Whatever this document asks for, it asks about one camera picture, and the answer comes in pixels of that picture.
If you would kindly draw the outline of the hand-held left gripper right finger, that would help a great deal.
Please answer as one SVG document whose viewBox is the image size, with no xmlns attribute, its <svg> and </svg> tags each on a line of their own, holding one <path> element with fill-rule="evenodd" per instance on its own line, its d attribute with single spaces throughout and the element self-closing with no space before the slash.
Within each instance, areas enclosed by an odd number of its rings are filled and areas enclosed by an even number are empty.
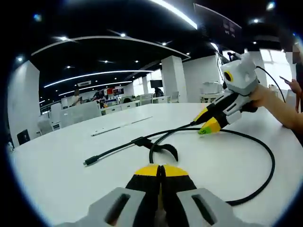
<svg viewBox="0 0 303 227">
<path fill-rule="evenodd" d="M 205 188 L 197 188 L 188 173 L 169 165 L 161 167 L 161 187 L 170 227 L 238 227 L 231 206 Z"/>
</svg>

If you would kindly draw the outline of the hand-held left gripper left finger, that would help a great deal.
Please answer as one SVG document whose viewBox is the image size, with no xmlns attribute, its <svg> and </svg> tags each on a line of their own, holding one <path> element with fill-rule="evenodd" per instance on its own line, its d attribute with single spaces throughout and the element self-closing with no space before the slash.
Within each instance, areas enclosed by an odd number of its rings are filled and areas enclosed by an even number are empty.
<svg viewBox="0 0 303 227">
<path fill-rule="evenodd" d="M 158 208 L 159 166 L 137 170 L 126 187 L 117 187 L 89 206 L 87 215 L 59 227 L 152 227 Z"/>
</svg>

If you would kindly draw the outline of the person's right hand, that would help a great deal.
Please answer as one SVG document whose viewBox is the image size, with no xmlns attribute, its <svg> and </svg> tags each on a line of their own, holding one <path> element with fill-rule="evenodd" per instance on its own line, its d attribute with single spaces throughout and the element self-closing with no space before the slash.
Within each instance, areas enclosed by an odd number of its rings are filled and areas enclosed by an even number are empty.
<svg viewBox="0 0 303 227">
<path fill-rule="evenodd" d="M 258 84 L 253 92 L 249 95 L 254 107 L 262 107 L 266 103 L 269 90 Z"/>
</svg>

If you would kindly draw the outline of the person's left hand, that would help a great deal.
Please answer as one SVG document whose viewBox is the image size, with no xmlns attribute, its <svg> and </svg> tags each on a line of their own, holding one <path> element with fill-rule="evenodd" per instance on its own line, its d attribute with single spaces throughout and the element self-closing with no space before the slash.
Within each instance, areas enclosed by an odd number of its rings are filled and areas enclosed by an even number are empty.
<svg viewBox="0 0 303 227">
<path fill-rule="evenodd" d="M 166 211 L 164 209 L 158 209 L 155 212 L 154 227 L 167 227 Z"/>
</svg>

